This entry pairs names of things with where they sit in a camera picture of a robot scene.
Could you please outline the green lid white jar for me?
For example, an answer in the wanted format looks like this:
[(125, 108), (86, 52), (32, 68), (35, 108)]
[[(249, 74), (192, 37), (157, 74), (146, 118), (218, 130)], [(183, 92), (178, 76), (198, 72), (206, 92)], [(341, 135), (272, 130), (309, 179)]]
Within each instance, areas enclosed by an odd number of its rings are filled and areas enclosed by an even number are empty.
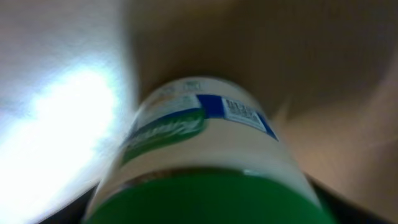
[(85, 223), (334, 223), (257, 101), (226, 80), (141, 104)]

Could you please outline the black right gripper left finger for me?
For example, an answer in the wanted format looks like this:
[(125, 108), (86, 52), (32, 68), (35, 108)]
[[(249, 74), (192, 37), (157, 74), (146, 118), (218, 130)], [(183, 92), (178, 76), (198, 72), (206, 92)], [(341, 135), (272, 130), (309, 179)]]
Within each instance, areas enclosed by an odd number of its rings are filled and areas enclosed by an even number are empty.
[(79, 196), (66, 207), (39, 222), (39, 224), (79, 224), (81, 223), (97, 185)]

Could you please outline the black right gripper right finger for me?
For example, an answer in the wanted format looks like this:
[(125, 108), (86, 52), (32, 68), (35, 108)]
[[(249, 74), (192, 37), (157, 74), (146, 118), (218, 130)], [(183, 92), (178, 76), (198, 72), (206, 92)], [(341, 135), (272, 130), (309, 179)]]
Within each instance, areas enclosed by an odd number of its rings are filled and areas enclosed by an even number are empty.
[(323, 206), (328, 209), (337, 223), (343, 224), (390, 224), (391, 222), (369, 212), (358, 205), (347, 202), (324, 187), (318, 180), (307, 176)]

